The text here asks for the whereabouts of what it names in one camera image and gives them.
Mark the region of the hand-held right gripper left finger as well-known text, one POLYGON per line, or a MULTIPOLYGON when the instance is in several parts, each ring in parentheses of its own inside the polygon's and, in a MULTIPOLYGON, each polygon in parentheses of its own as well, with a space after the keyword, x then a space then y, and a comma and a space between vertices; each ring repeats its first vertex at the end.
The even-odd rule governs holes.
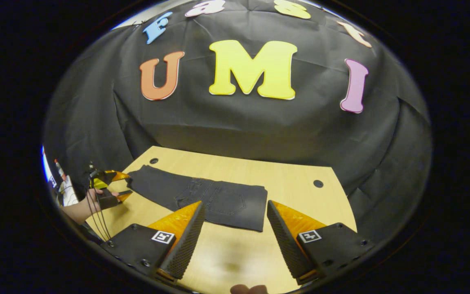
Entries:
POLYGON ((204 204, 197 201, 151 225, 133 223, 100 247, 142 275, 175 283, 190 264, 205 214, 204 204))

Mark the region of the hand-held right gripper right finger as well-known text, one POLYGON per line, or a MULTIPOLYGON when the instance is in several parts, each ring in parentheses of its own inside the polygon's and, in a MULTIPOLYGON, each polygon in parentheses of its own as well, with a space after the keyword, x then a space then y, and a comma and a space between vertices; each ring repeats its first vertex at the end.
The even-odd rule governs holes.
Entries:
POLYGON ((276 201, 268 201, 267 219, 286 266, 300 286, 343 272, 375 247, 341 222, 325 225, 276 201))

